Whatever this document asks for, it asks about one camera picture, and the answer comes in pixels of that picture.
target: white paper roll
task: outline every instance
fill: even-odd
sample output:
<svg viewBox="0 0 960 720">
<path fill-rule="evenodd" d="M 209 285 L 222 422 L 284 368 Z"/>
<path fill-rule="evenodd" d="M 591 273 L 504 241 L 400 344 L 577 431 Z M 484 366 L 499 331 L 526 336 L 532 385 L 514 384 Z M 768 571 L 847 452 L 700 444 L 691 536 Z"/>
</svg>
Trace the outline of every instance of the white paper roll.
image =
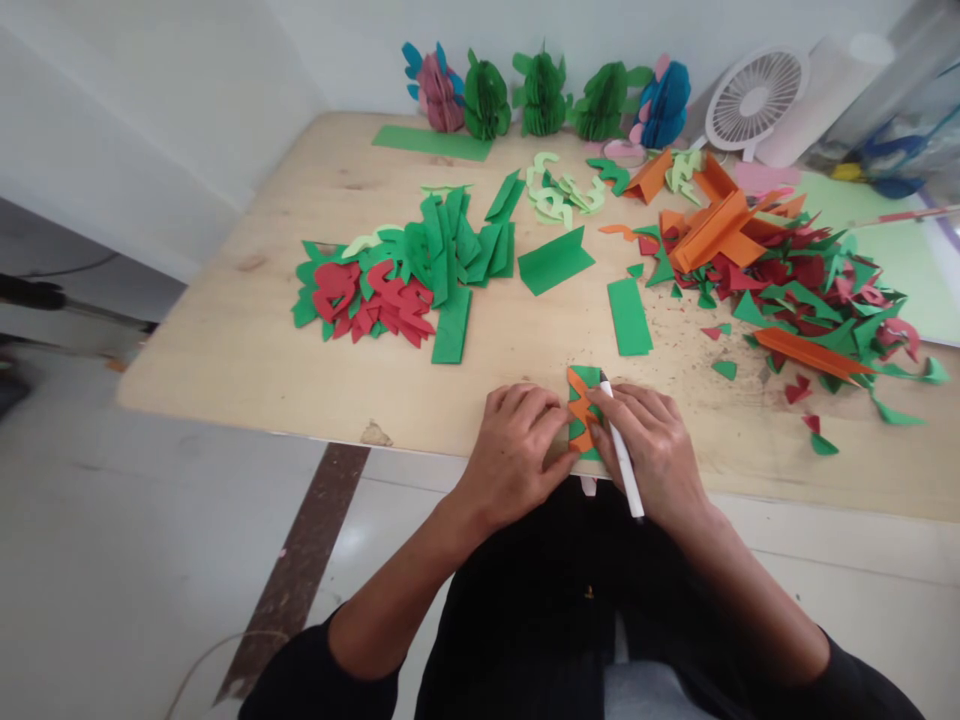
<svg viewBox="0 0 960 720">
<path fill-rule="evenodd" d="M 840 117 L 894 58 L 893 46 L 878 35 L 844 40 L 828 35 L 810 53 L 810 85 L 773 134 L 757 146 L 756 157 L 770 167 L 787 167 Z"/>
</svg>

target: small fan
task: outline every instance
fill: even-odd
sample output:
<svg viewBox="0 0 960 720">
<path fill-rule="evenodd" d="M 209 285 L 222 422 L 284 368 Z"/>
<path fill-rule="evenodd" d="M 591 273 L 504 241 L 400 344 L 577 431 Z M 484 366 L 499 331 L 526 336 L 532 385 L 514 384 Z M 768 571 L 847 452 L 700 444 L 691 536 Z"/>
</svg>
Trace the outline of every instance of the small fan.
<svg viewBox="0 0 960 720">
<path fill-rule="evenodd" d="M 757 143 L 807 89 L 810 61 L 794 48 L 779 45 L 757 50 L 734 65 L 717 85 L 707 108 L 707 140 L 720 150 L 743 150 L 753 160 Z"/>
</svg>

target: pen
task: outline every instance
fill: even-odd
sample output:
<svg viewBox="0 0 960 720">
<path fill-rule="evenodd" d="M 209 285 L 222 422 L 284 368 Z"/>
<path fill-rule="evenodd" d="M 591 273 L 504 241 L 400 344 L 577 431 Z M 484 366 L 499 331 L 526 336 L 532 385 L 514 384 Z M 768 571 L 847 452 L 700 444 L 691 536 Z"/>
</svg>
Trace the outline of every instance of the pen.
<svg viewBox="0 0 960 720">
<path fill-rule="evenodd" d="M 600 371 L 600 389 L 613 397 L 613 388 L 610 387 L 610 381 L 607 380 L 607 375 L 603 370 Z M 623 478 L 623 489 L 627 493 L 630 515 L 643 517 L 643 503 L 640 502 L 640 489 L 637 487 L 637 478 L 633 474 L 630 453 L 627 452 L 627 446 L 623 444 L 623 436 L 614 427 L 613 423 L 610 423 L 610 432 L 613 435 L 613 446 L 617 449 L 617 462 L 620 464 L 620 476 Z"/>
</svg>

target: black cable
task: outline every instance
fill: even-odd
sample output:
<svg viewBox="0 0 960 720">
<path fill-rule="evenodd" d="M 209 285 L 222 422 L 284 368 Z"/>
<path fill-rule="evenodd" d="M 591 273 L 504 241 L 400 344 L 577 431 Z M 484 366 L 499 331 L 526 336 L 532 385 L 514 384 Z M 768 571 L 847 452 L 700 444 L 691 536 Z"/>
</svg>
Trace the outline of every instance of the black cable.
<svg viewBox="0 0 960 720">
<path fill-rule="evenodd" d="M 23 279 L 30 280 L 33 278 L 41 278 L 41 277 L 56 277 L 57 275 L 73 275 L 74 273 L 83 272 L 84 270 L 93 270 L 94 268 L 98 268 L 102 265 L 106 265 L 111 260 L 116 259 L 119 255 L 120 253 L 118 252 L 112 252 L 109 255 L 107 255 L 105 258 L 102 258 L 101 260 L 97 260 L 94 263 L 90 263 L 89 265 L 81 265 L 80 267 L 71 268 L 69 270 L 59 270 L 54 273 L 29 273 L 27 275 L 14 275 L 14 277 L 20 278 L 22 280 Z"/>
</svg>

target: person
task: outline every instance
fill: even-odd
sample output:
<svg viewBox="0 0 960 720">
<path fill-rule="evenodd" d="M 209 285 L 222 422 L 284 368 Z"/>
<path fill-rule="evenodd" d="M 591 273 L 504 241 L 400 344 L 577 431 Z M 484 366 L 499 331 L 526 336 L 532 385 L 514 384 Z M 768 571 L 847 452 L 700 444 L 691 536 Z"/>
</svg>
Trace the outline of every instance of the person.
<svg viewBox="0 0 960 720">
<path fill-rule="evenodd" d="M 270 661 L 241 712 L 387 720 L 397 676 L 453 575 L 416 718 L 920 718 L 777 584 L 710 502 L 676 402 L 589 393 L 630 452 L 646 511 L 614 483 L 585 497 L 577 454 L 545 457 L 572 416 L 525 383 L 489 394 L 454 490 L 360 591 Z"/>
</svg>

